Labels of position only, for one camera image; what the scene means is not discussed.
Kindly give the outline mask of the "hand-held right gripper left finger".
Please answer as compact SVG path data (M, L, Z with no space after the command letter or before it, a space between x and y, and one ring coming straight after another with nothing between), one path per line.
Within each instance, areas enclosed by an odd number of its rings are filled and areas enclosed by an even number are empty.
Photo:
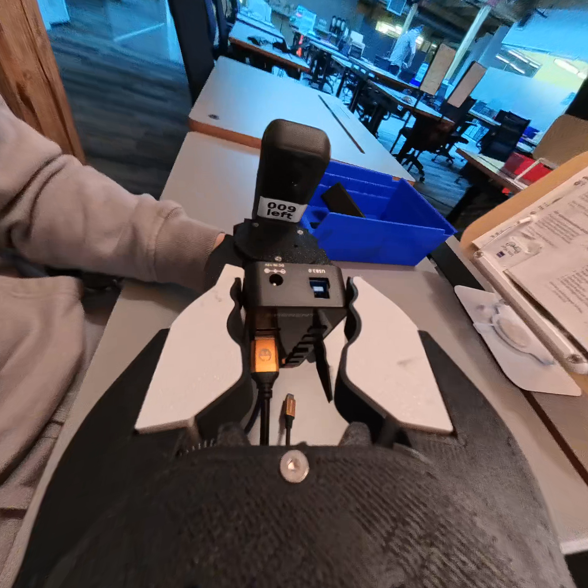
M173 320L135 422L139 434L184 429L197 440L243 418L246 382L243 276L220 276Z

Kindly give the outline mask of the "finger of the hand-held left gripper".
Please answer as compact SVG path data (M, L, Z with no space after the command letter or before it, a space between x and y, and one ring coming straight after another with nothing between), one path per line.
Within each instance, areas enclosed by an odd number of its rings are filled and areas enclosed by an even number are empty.
M333 402L332 381L326 357L324 335L327 327L322 323L319 312L313 313L313 352L315 365L327 402Z

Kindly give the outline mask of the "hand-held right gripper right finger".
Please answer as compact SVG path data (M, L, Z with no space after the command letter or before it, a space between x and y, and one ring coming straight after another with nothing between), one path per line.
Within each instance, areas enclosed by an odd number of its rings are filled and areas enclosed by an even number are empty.
M367 427L377 445L409 444L408 431L449 436L454 426L421 332L388 297L359 276L346 286L348 314L334 405Z

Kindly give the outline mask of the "black cable small orange plug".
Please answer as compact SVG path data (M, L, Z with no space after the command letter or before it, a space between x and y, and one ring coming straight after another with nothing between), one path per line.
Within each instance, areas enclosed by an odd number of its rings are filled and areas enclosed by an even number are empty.
M284 431L284 445L291 445L291 434L296 417L296 399L291 393L286 394L282 407L282 421Z

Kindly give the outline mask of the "black silver-rimmed USB hub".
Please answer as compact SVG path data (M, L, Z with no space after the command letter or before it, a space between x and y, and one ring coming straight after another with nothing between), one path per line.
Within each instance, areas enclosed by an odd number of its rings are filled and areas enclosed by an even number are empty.
M341 182L337 182L331 187L328 187L320 196L320 199L330 213L345 215L347 217L365 218L359 206Z

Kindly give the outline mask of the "black cable large orange plug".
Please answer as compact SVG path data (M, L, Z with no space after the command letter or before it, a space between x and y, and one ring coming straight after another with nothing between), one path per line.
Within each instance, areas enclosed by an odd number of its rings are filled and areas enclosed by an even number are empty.
M254 423L260 418L259 444L267 446L269 444L270 402L280 370L279 332L275 313L256 311L249 319L249 326L251 328L250 372L257 395L245 431L249 433Z

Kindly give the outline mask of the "blue plastic bin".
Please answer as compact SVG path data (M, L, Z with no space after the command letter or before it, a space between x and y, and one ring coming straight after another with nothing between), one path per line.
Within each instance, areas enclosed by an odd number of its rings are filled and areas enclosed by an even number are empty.
M362 217L330 210L336 185ZM331 161L301 220L333 261L416 266L456 229L406 180Z

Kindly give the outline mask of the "person's left forearm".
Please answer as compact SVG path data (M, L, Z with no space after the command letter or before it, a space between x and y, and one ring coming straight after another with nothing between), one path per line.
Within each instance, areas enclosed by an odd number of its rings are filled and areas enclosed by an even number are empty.
M60 269L205 291L222 232L63 153L1 99L1 252Z

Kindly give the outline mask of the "white desk orange edge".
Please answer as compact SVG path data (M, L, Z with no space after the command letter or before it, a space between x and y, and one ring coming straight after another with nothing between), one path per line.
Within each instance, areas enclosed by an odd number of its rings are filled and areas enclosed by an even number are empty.
M323 130L335 161L415 183L339 98L226 57L217 60L188 124L192 131L259 149L275 119Z

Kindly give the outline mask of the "wooden table black legs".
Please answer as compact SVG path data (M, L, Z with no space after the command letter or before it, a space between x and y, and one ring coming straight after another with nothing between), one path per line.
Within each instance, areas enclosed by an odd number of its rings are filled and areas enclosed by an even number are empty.
M373 112L367 128L376 138L384 141L393 155L405 143L400 131L413 126L417 114L433 119L440 119L442 116L419 95L393 90L377 82L369 82L366 96L373 102Z
M446 217L453 226L479 195L503 194L503 190L506 190L507 194L516 195L527 187L521 181L502 172L503 162L499 160L463 148L458 148L457 154L466 161L469 172L466 171L465 177L470 186Z
M272 73L279 68L294 79L311 71L307 62L283 50L283 39L242 22L232 26L228 36L231 55L238 61Z

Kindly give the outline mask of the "black office chair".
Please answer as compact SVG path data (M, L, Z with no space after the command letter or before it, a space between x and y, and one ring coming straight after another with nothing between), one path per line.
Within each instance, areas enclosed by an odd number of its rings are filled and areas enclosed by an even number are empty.
M169 1L192 102L215 66L217 19L211 1Z
M513 112L501 110L496 114L495 121L499 125L490 128L483 136L480 154L505 162L516 149L530 120Z
M419 157L424 152L441 155L452 164L453 157L450 150L457 144L468 144L463 137L463 132L472 126L467 121L469 111L475 104L475 99L468 97L461 107L453 107L444 102L441 109L441 118L433 119L417 114L415 123L400 131L400 136L405 138L401 150L394 154L399 163L409 163L409 167L415 166L419 175L419 182L424 182L423 165Z

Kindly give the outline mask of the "person's grey hoodie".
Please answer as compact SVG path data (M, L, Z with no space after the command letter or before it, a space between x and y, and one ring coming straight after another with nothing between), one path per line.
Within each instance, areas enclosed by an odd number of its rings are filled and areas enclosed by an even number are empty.
M118 295L1 277L2 540L21 526Z

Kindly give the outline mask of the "small white wipe packet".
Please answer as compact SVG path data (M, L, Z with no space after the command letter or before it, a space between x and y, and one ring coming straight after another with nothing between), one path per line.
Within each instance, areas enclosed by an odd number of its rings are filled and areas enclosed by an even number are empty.
M543 246L539 240L514 236L499 241L494 261L504 270L510 269L533 256L540 254Z

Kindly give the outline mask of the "printed instruction sheet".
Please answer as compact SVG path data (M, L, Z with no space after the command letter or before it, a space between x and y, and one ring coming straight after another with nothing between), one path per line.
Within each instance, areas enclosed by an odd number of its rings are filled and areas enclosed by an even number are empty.
M556 327L556 339L587 351L587 171L552 191L532 211L476 243L492 275L503 274ZM524 236L540 254L504 270L494 253L500 240Z

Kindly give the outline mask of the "wooden document stand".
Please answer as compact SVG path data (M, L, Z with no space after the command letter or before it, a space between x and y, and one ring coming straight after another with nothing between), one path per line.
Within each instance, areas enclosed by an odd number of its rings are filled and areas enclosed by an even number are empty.
M475 220L465 229L459 244L460 252L465 255L466 259L473 262L474 267L481 269L481 274L490 283L490 287L504 298L518 317L547 347L556 361L569 372L576 385L585 394L587 393L587 375L577 373L575 367L570 367L562 357L564 343L556 339L556 327L539 312L535 305L506 276L503 274L495 276L489 273L489 266L486 264L484 256L478 255L479 248L476 243L483 239L487 233L494 235L499 229L511 226L520 218L533 216L532 211L539 206L540 202L546 199L549 193L559 189L562 184L571 178L584 175L586 171L587 152L584 152Z

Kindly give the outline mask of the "red box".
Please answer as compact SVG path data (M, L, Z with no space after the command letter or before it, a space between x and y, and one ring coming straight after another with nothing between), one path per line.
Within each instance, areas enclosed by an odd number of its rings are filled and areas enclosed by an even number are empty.
M553 165L543 158L533 159L525 154L513 152L506 159L500 172L512 180L531 185L547 176L553 169Z

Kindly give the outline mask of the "beige plywood chair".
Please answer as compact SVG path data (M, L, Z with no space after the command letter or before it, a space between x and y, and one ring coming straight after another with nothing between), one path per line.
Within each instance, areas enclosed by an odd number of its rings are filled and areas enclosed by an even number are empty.
M559 116L544 133L533 158L560 166L587 152L587 121L572 115Z

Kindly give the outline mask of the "wooden pillar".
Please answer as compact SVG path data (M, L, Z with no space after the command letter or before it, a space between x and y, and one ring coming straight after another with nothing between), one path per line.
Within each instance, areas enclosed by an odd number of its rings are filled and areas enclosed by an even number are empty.
M18 118L86 162L37 1L1 1L1 95Z

